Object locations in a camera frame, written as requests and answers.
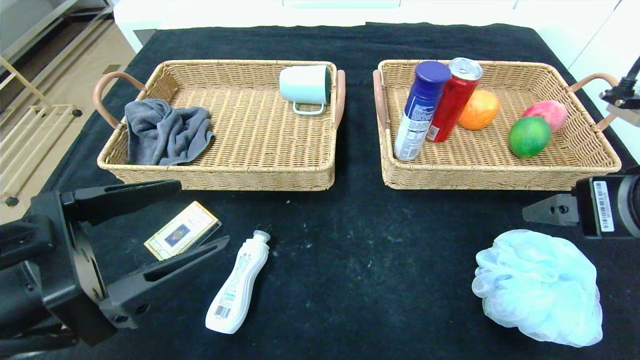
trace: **card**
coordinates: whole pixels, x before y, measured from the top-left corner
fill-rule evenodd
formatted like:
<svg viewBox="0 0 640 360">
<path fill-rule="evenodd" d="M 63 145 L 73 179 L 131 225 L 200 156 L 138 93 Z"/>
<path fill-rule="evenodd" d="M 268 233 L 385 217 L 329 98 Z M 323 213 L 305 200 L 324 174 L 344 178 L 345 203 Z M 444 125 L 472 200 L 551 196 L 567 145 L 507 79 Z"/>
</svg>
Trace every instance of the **card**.
<svg viewBox="0 0 640 360">
<path fill-rule="evenodd" d="M 201 242 L 220 225 L 218 218 L 194 201 L 145 241 L 145 246 L 158 260 L 165 260 Z"/>
</svg>

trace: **white plastic bottle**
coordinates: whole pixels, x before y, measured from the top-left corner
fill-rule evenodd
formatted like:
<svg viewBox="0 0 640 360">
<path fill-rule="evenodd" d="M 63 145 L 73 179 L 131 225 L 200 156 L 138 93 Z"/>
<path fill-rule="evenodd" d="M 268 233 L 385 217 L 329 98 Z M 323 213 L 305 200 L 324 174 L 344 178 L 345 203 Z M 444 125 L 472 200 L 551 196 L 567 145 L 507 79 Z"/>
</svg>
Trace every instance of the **white plastic bottle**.
<svg viewBox="0 0 640 360">
<path fill-rule="evenodd" d="M 253 282 L 269 255 L 269 233 L 256 230 L 236 257 L 236 265 L 207 311 L 205 326 L 213 331 L 233 334 L 244 322 L 251 302 Z"/>
</svg>

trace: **soda can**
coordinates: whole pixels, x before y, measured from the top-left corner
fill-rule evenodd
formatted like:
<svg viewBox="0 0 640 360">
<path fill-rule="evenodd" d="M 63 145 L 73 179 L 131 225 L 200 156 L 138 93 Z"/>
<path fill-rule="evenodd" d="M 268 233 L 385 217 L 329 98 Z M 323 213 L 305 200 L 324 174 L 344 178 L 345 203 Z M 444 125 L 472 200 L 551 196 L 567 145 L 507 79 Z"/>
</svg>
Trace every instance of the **soda can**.
<svg viewBox="0 0 640 360">
<path fill-rule="evenodd" d="M 444 86 L 440 104 L 427 132 L 427 139 L 432 142 L 448 139 L 483 73 L 477 61 L 467 58 L 451 60 L 449 70 L 451 79 Z"/>
<path fill-rule="evenodd" d="M 449 68 L 437 61 L 424 61 L 415 67 L 415 80 L 404 106 L 394 146 L 398 160 L 410 161 L 418 156 L 442 89 L 450 78 Z"/>
</svg>

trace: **blue aerosol can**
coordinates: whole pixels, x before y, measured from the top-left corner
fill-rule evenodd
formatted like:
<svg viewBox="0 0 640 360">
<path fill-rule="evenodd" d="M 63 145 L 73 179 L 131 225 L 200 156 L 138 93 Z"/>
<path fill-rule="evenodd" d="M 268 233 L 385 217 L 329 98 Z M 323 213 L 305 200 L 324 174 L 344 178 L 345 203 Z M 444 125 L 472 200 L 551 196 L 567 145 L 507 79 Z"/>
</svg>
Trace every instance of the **blue aerosol can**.
<svg viewBox="0 0 640 360">
<path fill-rule="evenodd" d="M 424 61 L 415 67 L 415 80 L 404 106 L 394 146 L 398 160 L 410 161 L 418 156 L 444 85 L 450 78 L 448 66 L 437 61 Z"/>
</svg>

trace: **black tablecloth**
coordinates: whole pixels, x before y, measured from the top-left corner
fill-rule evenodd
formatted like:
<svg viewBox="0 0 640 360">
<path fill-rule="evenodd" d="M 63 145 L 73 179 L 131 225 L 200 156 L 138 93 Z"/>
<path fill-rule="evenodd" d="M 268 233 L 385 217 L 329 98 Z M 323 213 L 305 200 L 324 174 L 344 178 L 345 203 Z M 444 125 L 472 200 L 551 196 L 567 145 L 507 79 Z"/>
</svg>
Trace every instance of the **black tablecloth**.
<svg viewBox="0 0 640 360">
<path fill-rule="evenodd" d="M 172 59 L 328 60 L 347 74 L 335 184 L 328 191 L 182 192 L 89 229 L 106 282 L 153 263 L 143 242 L 197 200 L 218 215 L 232 241 L 209 271 L 138 330 L 59 359 L 639 359 L 640 247 L 585 240 L 576 227 L 526 224 L 521 209 L 550 192 L 397 191 L 380 173 L 371 72 L 384 59 L 539 61 L 574 79 L 531 29 L 368 24 L 354 28 L 158 31 L 127 72 L 148 79 Z M 105 98 L 116 118 L 137 90 L 119 81 Z M 602 117 L 584 93 L 592 116 Z M 611 131 L 624 166 L 635 165 Z M 111 128 L 89 119 L 44 191 L 119 183 L 95 160 Z M 235 335 L 207 330 L 211 300 L 238 248 L 258 223 L 273 225 L 271 254 Z M 573 241 L 598 269 L 604 339 L 572 348 L 532 340 L 487 318 L 471 292 L 476 252 L 498 234 L 528 228 Z"/>
</svg>

